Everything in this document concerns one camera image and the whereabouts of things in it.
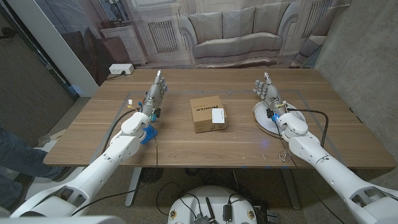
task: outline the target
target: power strip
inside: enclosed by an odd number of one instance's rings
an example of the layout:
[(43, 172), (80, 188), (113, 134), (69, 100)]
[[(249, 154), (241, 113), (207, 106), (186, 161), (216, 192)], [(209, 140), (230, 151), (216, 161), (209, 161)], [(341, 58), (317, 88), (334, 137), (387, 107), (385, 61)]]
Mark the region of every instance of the power strip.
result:
[(128, 75), (134, 71), (134, 66), (132, 66), (132, 64), (112, 64), (109, 71), (112, 75), (120, 75), (123, 71)]

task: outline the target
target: mural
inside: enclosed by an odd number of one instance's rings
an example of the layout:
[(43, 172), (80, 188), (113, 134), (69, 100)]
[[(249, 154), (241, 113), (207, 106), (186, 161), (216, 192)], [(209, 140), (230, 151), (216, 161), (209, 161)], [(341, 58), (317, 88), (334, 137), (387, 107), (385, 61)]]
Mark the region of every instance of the mural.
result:
[(36, 0), (97, 84), (136, 68), (300, 68), (339, 0)]

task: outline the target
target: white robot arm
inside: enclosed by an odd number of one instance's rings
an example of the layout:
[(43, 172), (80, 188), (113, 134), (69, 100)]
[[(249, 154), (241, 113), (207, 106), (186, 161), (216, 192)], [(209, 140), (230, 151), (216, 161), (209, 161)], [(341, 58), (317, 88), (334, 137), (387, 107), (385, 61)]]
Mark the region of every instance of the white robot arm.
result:
[[(254, 90), (275, 114), (275, 122), (282, 130), (281, 136), (289, 143), (289, 149), (297, 157), (313, 166), (324, 180), (343, 199), (360, 224), (396, 223), (398, 220), (398, 191), (368, 183), (350, 171), (321, 147), (319, 140), (308, 131), (307, 124), (292, 113), (286, 112), (275, 86), (267, 73), (265, 85), (256, 81)], [(263, 89), (272, 91), (268, 96)]]
[(88, 207), (81, 208), (93, 201), (122, 161), (138, 151), (147, 134), (144, 128), (148, 127), (155, 113), (159, 116), (159, 106), (167, 90), (166, 82), (158, 71), (154, 84), (146, 94), (142, 111), (135, 112), (123, 122), (120, 132), (112, 138), (107, 150), (73, 180), (31, 197), (11, 215), (11, 218), (23, 214), (40, 214), (46, 217), (83, 215)]

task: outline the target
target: person's leg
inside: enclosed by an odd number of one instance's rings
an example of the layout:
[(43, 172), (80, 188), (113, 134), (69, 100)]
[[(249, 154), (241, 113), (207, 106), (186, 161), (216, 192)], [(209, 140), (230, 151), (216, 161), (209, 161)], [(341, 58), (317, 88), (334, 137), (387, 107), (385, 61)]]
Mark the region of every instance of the person's leg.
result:
[(9, 207), (18, 199), (21, 192), (21, 183), (14, 182), (0, 174), (0, 206)]
[(55, 178), (64, 167), (50, 167), (43, 163), (45, 151), (33, 149), (15, 134), (0, 127), (0, 166), (32, 177)]

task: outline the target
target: white paper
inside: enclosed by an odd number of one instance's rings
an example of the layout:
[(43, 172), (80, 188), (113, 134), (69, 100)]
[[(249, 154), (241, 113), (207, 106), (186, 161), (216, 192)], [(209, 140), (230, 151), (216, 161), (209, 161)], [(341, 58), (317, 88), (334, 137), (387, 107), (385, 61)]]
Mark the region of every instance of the white paper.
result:
[(225, 124), (223, 108), (213, 108), (212, 109), (211, 122), (213, 122), (213, 124)]

